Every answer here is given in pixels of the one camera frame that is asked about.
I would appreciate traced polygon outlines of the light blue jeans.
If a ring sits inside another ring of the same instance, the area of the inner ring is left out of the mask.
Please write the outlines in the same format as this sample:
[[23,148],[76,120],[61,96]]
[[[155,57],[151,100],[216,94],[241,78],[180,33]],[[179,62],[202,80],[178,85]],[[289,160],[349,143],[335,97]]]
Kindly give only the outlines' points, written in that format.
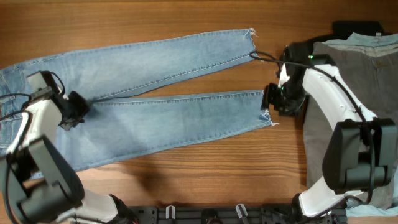
[[262,90],[146,98],[144,93],[250,61],[254,29],[205,32],[35,58],[1,70],[1,152],[21,125],[27,76],[56,73],[90,102],[85,122],[57,130],[76,171],[270,126]]

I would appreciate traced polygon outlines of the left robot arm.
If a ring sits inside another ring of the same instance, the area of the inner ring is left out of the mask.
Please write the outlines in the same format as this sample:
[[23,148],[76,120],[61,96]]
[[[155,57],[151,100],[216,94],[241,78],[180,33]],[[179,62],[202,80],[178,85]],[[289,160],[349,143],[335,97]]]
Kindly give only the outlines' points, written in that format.
[[1,158],[1,192],[13,223],[138,223],[137,215],[114,195],[84,189],[55,148],[57,128],[82,123],[90,109],[77,92],[65,95],[50,71],[27,77],[33,92],[19,114],[18,133]]

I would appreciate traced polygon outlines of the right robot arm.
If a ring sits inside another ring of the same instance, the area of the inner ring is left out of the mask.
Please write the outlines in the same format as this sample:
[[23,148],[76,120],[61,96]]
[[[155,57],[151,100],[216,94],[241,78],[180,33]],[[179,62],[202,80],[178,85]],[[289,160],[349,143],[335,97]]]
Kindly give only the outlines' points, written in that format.
[[294,197],[291,219],[338,207],[351,217],[397,215],[397,54],[293,43],[277,64],[262,107],[305,113],[308,189]]

